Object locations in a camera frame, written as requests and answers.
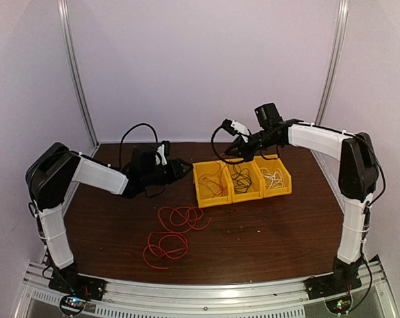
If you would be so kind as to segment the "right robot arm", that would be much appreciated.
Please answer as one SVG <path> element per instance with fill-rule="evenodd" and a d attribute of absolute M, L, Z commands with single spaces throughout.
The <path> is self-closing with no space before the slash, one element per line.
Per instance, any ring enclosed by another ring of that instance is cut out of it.
<path fill-rule="evenodd" d="M 339 164 L 338 188 L 344 201 L 342 236 L 327 285 L 332 292 L 342 292 L 357 276 L 364 263 L 363 247 L 370 227 L 379 163 L 372 140 L 365 132 L 352 134 L 306 123 L 282 119 L 277 107 L 268 103 L 255 108 L 260 131 L 250 132 L 236 120 L 225 119 L 222 129 L 235 137 L 225 150 L 240 162 L 271 146 L 306 148 L 335 159 Z"/>

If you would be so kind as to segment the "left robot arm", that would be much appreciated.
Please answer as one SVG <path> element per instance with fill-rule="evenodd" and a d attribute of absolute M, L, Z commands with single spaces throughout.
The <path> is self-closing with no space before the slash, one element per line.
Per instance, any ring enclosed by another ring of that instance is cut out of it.
<path fill-rule="evenodd" d="M 27 170 L 30 212 L 57 282 L 69 294 L 83 289 L 64 224 L 63 209 L 69 187 L 83 184 L 132 199 L 146 193 L 150 186 L 171 185 L 186 177 L 193 164 L 181 158 L 171 159 L 169 147 L 169 142 L 163 141 L 151 149 L 134 150 L 128 164 L 115 167 L 56 142 Z"/>

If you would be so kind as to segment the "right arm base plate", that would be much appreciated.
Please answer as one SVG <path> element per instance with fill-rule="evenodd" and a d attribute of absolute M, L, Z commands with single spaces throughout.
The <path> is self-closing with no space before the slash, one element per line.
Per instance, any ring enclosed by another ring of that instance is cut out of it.
<path fill-rule="evenodd" d="M 303 283 L 310 300 L 346 293 L 348 288 L 356 289 L 362 286 L 359 278 L 353 277 L 349 282 L 337 282 L 334 274 L 311 276 Z"/>

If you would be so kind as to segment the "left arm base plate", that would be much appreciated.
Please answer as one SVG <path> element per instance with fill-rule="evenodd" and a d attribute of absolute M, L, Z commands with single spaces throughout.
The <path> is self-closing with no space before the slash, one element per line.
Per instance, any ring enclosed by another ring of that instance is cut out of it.
<path fill-rule="evenodd" d="M 78 298 L 101 301 L 105 291 L 106 281 L 99 278 L 78 276 L 73 287 L 69 287 L 60 278 L 50 280 L 48 287 L 62 293 L 75 295 Z"/>

